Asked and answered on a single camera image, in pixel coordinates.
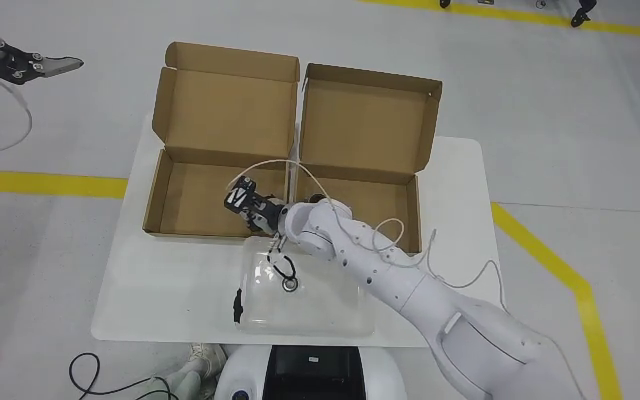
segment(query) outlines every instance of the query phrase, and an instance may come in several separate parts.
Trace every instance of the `white cable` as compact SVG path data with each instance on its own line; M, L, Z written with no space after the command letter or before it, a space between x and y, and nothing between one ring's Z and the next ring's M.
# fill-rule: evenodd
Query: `white cable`
M393 265L396 267L400 267L400 268L413 268L418 266L419 264L422 263L422 261L425 259L425 257L427 256L427 253L423 253L422 257L420 257L420 259L414 263L414 264L410 264L410 265L403 265L403 264L396 264L394 262L390 262L388 260L386 260L386 257L383 256L383 254L381 253L382 251L389 249L393 246L396 246L398 244L398 242L400 241L400 239L402 239L402 236L404 235L404 223L399 220L398 218L388 218L384 221L382 221L381 223L379 223L375 229L373 230L373 236L371 239L371 243L373 245L372 248L369 248L365 245L363 245L362 243L359 243L353 236L351 236L351 234L349 232L347 232L347 230L342 226L342 223L340 222L340 216L338 215L338 210L336 210L334 204L333 204L333 199L331 198L331 196L329 196L329 193L327 193L327 191L325 190L325 188L320 184L320 182L318 182L318 179L316 179L316 177L311 173L311 171L309 171L307 169L307 167L305 167L304 165L302 165L301 163L299 163L298 161L293 161L293 160L285 160L285 159L274 159L274 160L267 160L267 161L262 161L256 164L253 164L252 166L246 168L244 171L242 171L241 173L239 173L238 175L236 175L231 181L229 181L229 183L226 186L226 189L229 190L229 188L244 174L246 174L247 172L251 171L252 169L259 167L261 165L265 165L265 164L272 164L272 163L287 163L287 164L294 164L296 166L298 166L299 168L301 168L307 175L309 175L309 177L311 179L313 179L313 181L315 182L316 185L318 185L318 187L320 188L320 190L322 191L322 194L324 195L324 197L327 198L327 200L329 200L329 205L331 206L331 210L333 211L333 213L336 216L336 221L338 223L338 226L340 227L340 229L342 230L342 232L344 232L353 242L353 244L360 246L362 248L364 248L365 250L368 251L373 251L374 253L377 253L378 256L380 257L380 259L389 264L389 265ZM398 237L392 241L392 243L388 246L385 246L383 248L377 248L375 245L375 237L376 234L379 233L380 228L382 228L382 226L384 226L384 224L389 223L389 222L397 222L400 224L400 234L398 235Z
M464 288L467 288L467 287L473 285L474 283L476 283L478 281L478 279L480 279L482 274L484 274L484 272L487 270L489 265L493 265L493 268L496 270L496 275L498 276L498 285L499 285L499 289L500 289L500 305L502 306L502 309L504 310L504 312L508 316L513 318L513 320L516 321L517 323L521 324L522 326L526 327L527 329L531 330L532 332L542 336L543 338L545 338L548 341L550 341L551 343L553 343L555 348L558 350L558 352L562 356L562 359L564 360L564 363L567 366L567 369L569 370L569 375L571 375L571 380L573 381L573 384L575 385L576 389L578 390L578 393L580 394L580 398L582 398L582 400L587 400L587 397L584 395L584 393L582 392L582 389L580 388L580 385L578 384L578 379L576 378L576 375L573 372L573 369L571 368L571 364L569 364L569 359L567 358L567 355L564 353L564 351L562 351L562 348L560 347L558 342L556 342L551 336L545 335L544 333L539 332L539 331L533 329L532 327L530 327L529 325L525 324L524 322L520 321L513 314L511 314L511 312L507 309L507 306L505 305L505 302L504 302L504 290L503 290L504 288L503 288L503 285L502 285L502 275L500 274L500 270L498 269L498 264L494 260L491 260L491 259L487 260L487 262L484 264L484 266L482 267L480 272L478 272L478 274L473 279L471 279L469 282L467 282L467 283L465 283L463 285L452 285L449 282L447 282L444 279L444 277L442 277L441 275L436 275L433 272L433 269L431 268L431 257L430 257L431 256L431 245L433 244L433 241L435 240L435 238L436 238L436 230L434 229L433 231L431 231L431 237L429 238L429 245L427 246L427 269L429 270L429 273L431 274L431 276L433 276L435 279L439 280L444 285L446 285L446 286L448 286L448 287L450 287L452 289L464 289Z
M31 133L31 130L33 129L33 116L31 115L31 110L29 110L29 106L26 102L26 100L24 99L24 97L22 97L22 94L20 93L20 91L18 90L17 87L15 86L7 86L4 83L0 82L0 86L2 88L4 88L4 90L6 90L7 92L9 92L9 94L11 94L13 96L14 99L16 99L16 101L18 102L18 104L20 105L20 107L22 107L22 109L25 111L25 113L27 113L27 118L29 118L29 125L27 126L27 130L24 132L24 134L15 142L11 143L8 146L4 146L4 147L0 147L0 151L4 151L4 150L8 150L14 146L19 145L20 143L22 143L23 140L25 140L27 138L27 136L29 136L29 133Z

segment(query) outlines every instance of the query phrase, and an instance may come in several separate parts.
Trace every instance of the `black cable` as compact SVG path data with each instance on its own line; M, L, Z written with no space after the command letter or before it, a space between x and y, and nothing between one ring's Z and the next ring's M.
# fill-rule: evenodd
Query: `black cable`
M278 275L280 275L282 277L282 279L290 281L296 278L296 267L293 264L293 261L291 260L291 258L289 258L289 256L287 255L283 255L282 258L284 258L285 260L287 260L287 262L289 263L289 266L291 267L291 275L287 275L284 272L282 272L282 270L280 270L280 268L278 268L278 266L276 265L275 262L271 261L271 253L273 252L274 249L278 250L278 254L282 254L282 247L284 246L284 241L278 241L276 240L275 242L273 242L273 244L271 245L271 248L269 249L269 252L267 253L267 262L269 264L271 264L271 266L273 267L273 269L278 273Z
M91 383L89 384L89 387L87 387L87 388L83 388L82 386L80 386L78 384L78 382L76 382L76 378L73 375L73 366L75 365L76 361L78 361L80 358L85 357L85 356L93 357L93 359L96 360L96 372L93 375L93 378L91 379ZM141 379L141 380L139 380L137 382L134 382L134 383L132 383L130 385L121 387L119 389L109 390L109 391L106 391L106 392L94 392L91 389L93 388L93 385L96 383L96 380L98 379L98 375L99 374L100 374L100 358L96 354L94 354L94 353L81 353L81 354L78 354L73 360L71 360L71 363L69 363L69 380L71 380L71 383L73 384L73 386L76 387L76 389L78 389L79 391L82 392L82 396L80 396L80 398L78 400L84 399L88 394L90 394L92 396L106 396L108 394L114 394L114 393L122 392L124 390L131 389L132 387L137 386L137 385L139 385L141 383L147 382L147 381L149 381L151 379L160 380L164 384L166 390L153 390L153 391L150 391L148 393L143 394L142 396L138 397L135 400L143 399L143 398L147 397L148 395L150 395L152 393L166 393L168 400L172 400L172 399L180 400L180 399L178 399L178 396L176 396L175 394L173 394L171 392L171 389L169 388L169 384L167 383L167 381L164 380L163 378L160 378L160 377L151 377L151 378Z

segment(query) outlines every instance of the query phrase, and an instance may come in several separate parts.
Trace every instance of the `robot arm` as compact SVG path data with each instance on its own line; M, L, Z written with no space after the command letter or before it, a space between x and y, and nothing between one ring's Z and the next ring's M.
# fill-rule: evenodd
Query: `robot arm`
M49 78L84 65L73 57L48 58L40 53L26 53L0 38L0 79L24 85L36 78Z
M234 190L248 187L250 181L241 177ZM264 204L269 200L255 195L254 189L251 186L240 202L238 191L232 190L225 205L255 221L255 210L271 209L271 204ZM541 343L533 332L488 302L464 296L419 268L402 267L415 265L414 257L366 223L353 220L346 205L323 199L279 210L278 215L261 215L269 231L286 235L313 256L335 261L411 322L429 344L442 374L467 399L522 399L532 395L531 388L536 389L533 398L579 398L540 368Z

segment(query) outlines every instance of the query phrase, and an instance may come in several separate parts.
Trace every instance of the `box lid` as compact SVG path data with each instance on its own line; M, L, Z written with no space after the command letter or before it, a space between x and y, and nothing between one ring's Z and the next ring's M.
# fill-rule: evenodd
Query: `box lid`
M406 182L429 161L442 82L309 64L302 162L326 177Z
M172 43L165 63L152 126L174 161L246 166L287 157L296 57Z

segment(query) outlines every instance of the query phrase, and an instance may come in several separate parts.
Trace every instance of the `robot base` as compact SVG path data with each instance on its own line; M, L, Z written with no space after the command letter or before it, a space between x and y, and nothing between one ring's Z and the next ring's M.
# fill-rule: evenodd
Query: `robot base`
M406 400L381 348L244 345L227 361L214 400Z

